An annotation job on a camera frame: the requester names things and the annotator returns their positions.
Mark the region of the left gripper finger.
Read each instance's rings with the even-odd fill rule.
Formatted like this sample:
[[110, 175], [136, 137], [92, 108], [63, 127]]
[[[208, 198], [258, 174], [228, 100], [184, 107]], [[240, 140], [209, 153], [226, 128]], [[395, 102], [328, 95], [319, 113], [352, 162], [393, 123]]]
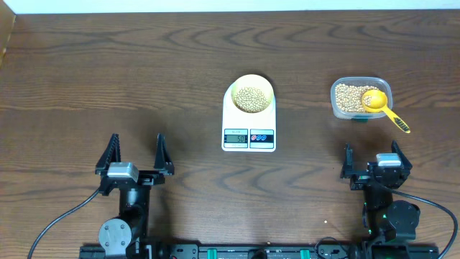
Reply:
[[175, 166], [167, 151], [165, 137], [162, 134], [157, 136], [154, 170], [165, 176], [173, 176], [175, 174]]
[[102, 156], [99, 158], [95, 166], [95, 174], [105, 176], [108, 173], [111, 163], [118, 163], [121, 161], [119, 135], [114, 133], [109, 143], [104, 150]]

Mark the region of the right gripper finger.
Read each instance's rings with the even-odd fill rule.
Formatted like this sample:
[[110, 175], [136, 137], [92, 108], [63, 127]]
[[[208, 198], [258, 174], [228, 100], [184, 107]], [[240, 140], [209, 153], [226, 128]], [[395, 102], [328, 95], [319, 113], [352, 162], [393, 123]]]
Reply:
[[406, 158], [402, 150], [399, 148], [397, 141], [393, 140], [391, 144], [391, 150], [392, 153], [395, 153], [398, 155], [400, 161], [401, 161], [401, 166], [407, 170], [411, 170], [413, 168], [412, 163]]
[[342, 165], [340, 178], [351, 178], [354, 175], [353, 149], [349, 143], [345, 148], [345, 159]]

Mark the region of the yellow measuring scoop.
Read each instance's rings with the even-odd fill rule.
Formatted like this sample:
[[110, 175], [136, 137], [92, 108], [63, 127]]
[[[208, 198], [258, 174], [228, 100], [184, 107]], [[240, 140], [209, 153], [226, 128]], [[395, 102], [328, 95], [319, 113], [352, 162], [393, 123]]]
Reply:
[[[371, 96], [372, 103], [370, 106], [366, 106], [364, 103], [364, 97]], [[402, 120], [393, 110], [391, 110], [388, 105], [388, 98], [383, 91], [380, 90], [369, 90], [366, 91], [362, 96], [362, 106], [364, 110], [369, 113], [379, 113], [383, 112], [385, 115], [404, 133], [410, 134], [410, 128], [408, 124]]]

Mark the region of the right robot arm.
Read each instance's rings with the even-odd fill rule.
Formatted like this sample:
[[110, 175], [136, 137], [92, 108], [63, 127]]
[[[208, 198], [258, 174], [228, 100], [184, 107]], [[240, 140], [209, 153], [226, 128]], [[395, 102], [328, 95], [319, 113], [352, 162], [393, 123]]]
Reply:
[[407, 201], [395, 201], [392, 196], [408, 179], [413, 166], [396, 141], [392, 141], [390, 153], [379, 153], [376, 159], [359, 171], [354, 167], [351, 145], [347, 145], [340, 177], [350, 180], [352, 191], [364, 192], [363, 223], [373, 242], [414, 240], [420, 209]]

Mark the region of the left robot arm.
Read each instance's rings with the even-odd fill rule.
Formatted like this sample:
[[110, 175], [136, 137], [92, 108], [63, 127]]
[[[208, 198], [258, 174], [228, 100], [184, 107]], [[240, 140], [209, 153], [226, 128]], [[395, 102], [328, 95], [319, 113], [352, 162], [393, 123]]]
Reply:
[[97, 193], [108, 196], [115, 189], [120, 193], [119, 214], [105, 221], [98, 233], [105, 258], [153, 257], [153, 245], [147, 241], [150, 190], [174, 173], [163, 135], [157, 136], [152, 170], [140, 170], [133, 162], [123, 162], [119, 136], [111, 136], [95, 167], [95, 174], [101, 177]]

